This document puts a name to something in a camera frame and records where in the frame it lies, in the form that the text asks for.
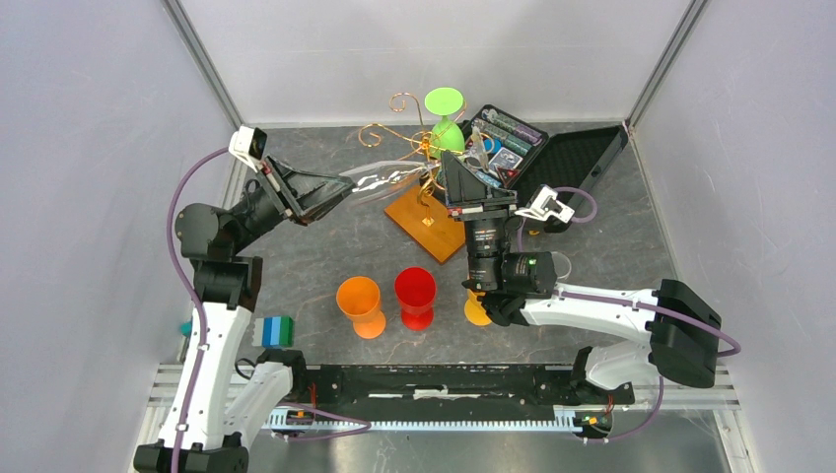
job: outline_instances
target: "red cup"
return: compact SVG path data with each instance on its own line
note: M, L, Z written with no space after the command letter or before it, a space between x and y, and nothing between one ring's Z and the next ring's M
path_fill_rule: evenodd
M400 319L406 328L424 330L433 323L436 280L424 268L406 268L394 280Z

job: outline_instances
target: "copper wire decoration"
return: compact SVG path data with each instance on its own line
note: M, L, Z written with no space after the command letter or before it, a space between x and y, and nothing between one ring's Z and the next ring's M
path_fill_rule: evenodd
M464 113L467 111L467 102L463 104L461 111L458 113L455 119L453 119L451 123L435 137L434 140L433 133L427 130L426 125L424 125L424 116L421 113L421 103L418 101L418 98L416 98L408 92L399 92L389 99L389 109L397 113L404 111L406 109L406 99L403 98L404 96L409 97L415 101L415 108L418 110L418 121L421 123L421 131L413 133L412 136L407 137L381 123L369 123L368 125L360 128L360 130L357 132L357 139L360 141L360 143L367 148L374 148L377 145L379 145L383 141L383 137L378 133L375 133L375 131L373 131L374 128L379 128L383 131L391 133L392 135L400 138L401 140L406 141L412 148L411 152L398 158L398 161L407 160L415 155L421 154L424 156L424 159L427 160L428 163L432 163L438 161L437 158L433 158L432 156L432 154L438 154L437 152L449 152L455 155L461 155L461 151L448 150L446 148L442 148L433 144L432 141L438 140L438 138L444 135L447 132L447 130L450 129L451 126L458 126L456 125L456 123L464 116ZM398 98L401 98L400 106L395 106L393 103L395 99ZM364 140L364 132L368 132L368 135L372 138L375 138L376 141L374 143L369 143L366 140ZM421 185L421 191L418 192L418 203L426 207L427 209L427 216L423 220L424 225L426 225L427 227L433 225L434 221L430 215L430 206L424 202L424 198L431 197L436 189L445 190L444 187L440 185L439 182L436 180L436 177L438 177L438 173L440 170L441 167L436 167L435 169L430 170L427 174L427 181L424 182L423 185Z

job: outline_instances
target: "teal object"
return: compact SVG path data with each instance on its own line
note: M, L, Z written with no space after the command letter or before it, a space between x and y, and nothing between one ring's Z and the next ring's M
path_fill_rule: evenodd
M190 337L191 336L191 320L184 322L180 326L180 333L183 334L183 337Z

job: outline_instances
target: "orange cup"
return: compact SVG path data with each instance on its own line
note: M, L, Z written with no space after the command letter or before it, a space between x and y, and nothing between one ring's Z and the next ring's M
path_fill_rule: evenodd
M386 328L386 317L381 312L381 288L365 276L356 276L340 285L337 305L354 323L354 331L361 338L375 338Z

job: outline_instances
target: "metal frame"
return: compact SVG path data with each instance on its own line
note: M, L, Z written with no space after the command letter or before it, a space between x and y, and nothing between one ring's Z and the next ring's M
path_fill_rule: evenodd
M212 89L212 93L215 95L215 98L218 99L221 108L227 115L227 119L229 119L233 127L237 129L244 124L241 114L238 112L238 108L236 107L233 98L230 96L229 91L227 91L224 81L221 80L218 70L215 69L215 65L212 63L209 53L206 52L206 48L203 46L200 36L197 35L194 25L191 23L191 20L188 19L185 9L182 4L180 4L179 0L162 0L162 2L166 11L169 12L169 16L172 17L172 22L177 28L177 32L180 34L180 37L182 37L185 47L188 48L188 52L194 59L194 63L197 65L200 73L203 74L203 78L206 79L206 83L209 84L209 87Z
M627 117L629 127L635 127L642 119L642 115L647 110L648 104L659 90L664 77L667 75L667 71L670 70L670 66L676 60L676 56L679 55L682 45L690 36L694 25L696 25L708 2L709 0L691 0L691 3L688 4L688 8L685 9L685 14L682 15L682 19L679 20L679 25L676 26L676 30L673 31L673 35L667 42L667 46L662 52L662 57L659 58L659 62L654 68L650 79L648 79L648 83L645 84L645 88L639 94L639 99L633 105L633 109L630 110L630 115Z

